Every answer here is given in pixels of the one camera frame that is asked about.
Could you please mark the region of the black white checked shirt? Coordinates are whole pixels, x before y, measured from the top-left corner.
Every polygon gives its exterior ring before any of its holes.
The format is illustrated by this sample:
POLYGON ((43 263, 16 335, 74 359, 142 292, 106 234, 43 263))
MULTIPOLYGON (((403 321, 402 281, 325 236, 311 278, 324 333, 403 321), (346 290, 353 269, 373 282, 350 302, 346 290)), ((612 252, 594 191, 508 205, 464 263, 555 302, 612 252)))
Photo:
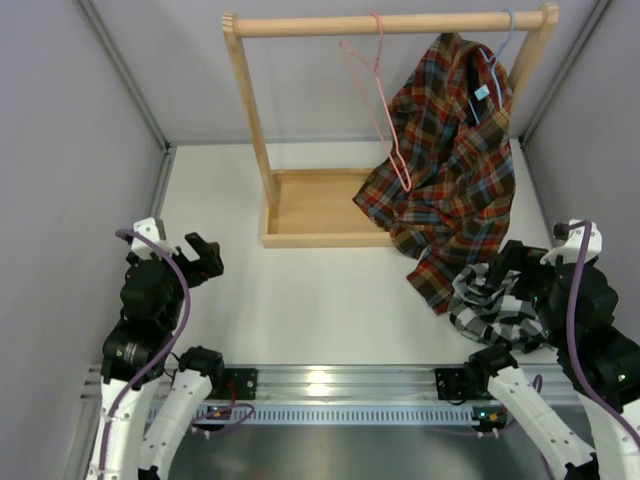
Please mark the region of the black white checked shirt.
POLYGON ((459 332, 485 345, 529 353, 546 342, 532 303, 514 295, 521 274, 510 271, 498 286, 489 284, 489 265, 466 266, 453 281, 450 322, 459 332))

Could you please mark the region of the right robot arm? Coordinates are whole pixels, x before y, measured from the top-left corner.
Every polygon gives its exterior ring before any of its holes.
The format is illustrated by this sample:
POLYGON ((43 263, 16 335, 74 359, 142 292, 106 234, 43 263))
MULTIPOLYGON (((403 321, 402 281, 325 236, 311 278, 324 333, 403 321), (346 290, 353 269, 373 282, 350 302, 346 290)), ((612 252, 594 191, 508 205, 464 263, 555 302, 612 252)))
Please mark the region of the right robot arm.
POLYGON ((594 241, 552 250, 510 241, 490 264, 454 281, 452 323, 485 343, 464 365, 465 384, 498 400, 536 445, 555 479, 639 476, 639 346, 614 325, 617 292, 596 267, 594 241), (587 415, 587 444, 548 406, 512 352, 556 351, 587 415))

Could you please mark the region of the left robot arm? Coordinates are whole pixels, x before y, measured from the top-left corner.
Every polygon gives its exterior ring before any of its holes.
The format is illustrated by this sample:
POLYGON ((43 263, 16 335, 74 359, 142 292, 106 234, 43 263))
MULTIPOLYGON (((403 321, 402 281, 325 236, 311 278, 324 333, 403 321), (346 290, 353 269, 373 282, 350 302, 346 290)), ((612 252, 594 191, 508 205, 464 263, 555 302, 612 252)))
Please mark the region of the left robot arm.
POLYGON ((116 234, 147 250, 127 256, 120 317, 103 344, 100 419, 86 476, 165 479, 197 407, 225 390, 222 355, 192 347, 180 357, 160 410, 148 416, 167 358, 186 328, 192 289, 222 275, 224 266, 219 244, 195 232, 185 237, 195 260, 160 245, 152 233, 116 234))

